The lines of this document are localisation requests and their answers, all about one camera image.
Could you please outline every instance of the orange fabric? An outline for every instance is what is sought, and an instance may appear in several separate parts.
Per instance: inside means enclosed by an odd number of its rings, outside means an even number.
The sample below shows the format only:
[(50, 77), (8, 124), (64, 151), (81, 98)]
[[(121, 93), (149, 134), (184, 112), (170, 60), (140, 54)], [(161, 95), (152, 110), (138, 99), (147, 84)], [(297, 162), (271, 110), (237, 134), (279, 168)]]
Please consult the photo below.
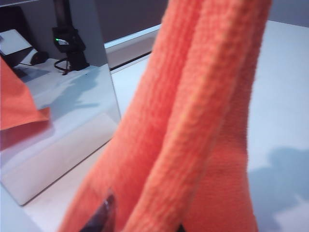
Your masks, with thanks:
[(115, 232), (255, 232), (248, 104), (269, 0), (171, 0), (114, 138), (59, 229), (114, 193)]
[(1, 130), (30, 122), (47, 121), (49, 108), (37, 110), (28, 87), (1, 58)]

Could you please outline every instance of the black cable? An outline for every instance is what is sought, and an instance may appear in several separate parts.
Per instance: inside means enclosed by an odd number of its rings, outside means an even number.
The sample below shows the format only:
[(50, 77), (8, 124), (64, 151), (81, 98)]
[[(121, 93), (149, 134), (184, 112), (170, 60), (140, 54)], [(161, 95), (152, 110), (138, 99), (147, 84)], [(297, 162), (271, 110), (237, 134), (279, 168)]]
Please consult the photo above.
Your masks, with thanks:
[(24, 63), (19, 63), (19, 64), (27, 65), (27, 66), (33, 66), (33, 64), (24, 64)]
[[(61, 68), (61, 67), (59, 67), (59, 66), (57, 66), (57, 64), (59, 64), (59, 63), (61, 63), (61, 62), (64, 62), (64, 61), (67, 62), (67, 63), (66, 63), (66, 68), (65, 68), (65, 69), (64, 69), (64, 68)], [(68, 68), (68, 64), (69, 64), (68, 58), (63, 58), (63, 59), (60, 59), (60, 60), (56, 61), (56, 62), (54, 63), (54, 67), (55, 67), (56, 69), (62, 70), (62, 71), (63, 71), (62, 75), (66, 75), (66, 74), (68, 74), (68, 72), (72, 71), (70, 67)]]

